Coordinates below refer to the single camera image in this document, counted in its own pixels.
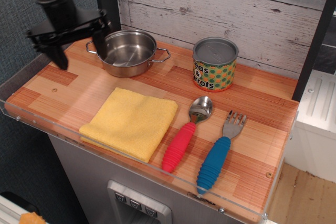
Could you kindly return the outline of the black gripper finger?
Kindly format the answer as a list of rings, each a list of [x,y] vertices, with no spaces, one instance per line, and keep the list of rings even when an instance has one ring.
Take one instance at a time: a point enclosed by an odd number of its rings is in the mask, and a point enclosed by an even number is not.
[[[68,59],[64,50],[69,44],[41,44],[39,50],[44,53],[59,69],[68,69]]]
[[[111,33],[110,28],[94,29],[92,34],[93,43],[96,47],[97,54],[101,59],[105,59],[108,54],[106,37]]]

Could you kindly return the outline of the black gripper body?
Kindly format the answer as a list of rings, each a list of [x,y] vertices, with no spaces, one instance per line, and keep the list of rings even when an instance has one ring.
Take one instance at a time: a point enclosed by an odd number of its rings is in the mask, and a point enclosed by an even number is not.
[[[35,48],[61,46],[95,35],[105,37],[112,31],[104,9],[77,8],[74,0],[35,0],[47,19],[27,31]]]

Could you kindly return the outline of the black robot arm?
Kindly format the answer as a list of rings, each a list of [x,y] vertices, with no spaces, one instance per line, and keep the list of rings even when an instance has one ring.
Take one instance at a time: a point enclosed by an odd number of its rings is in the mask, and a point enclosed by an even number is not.
[[[47,19],[27,31],[37,52],[45,54],[60,69],[68,68],[63,46],[91,37],[98,56],[107,55],[106,36],[111,23],[104,9],[85,10],[74,0],[35,0]]]

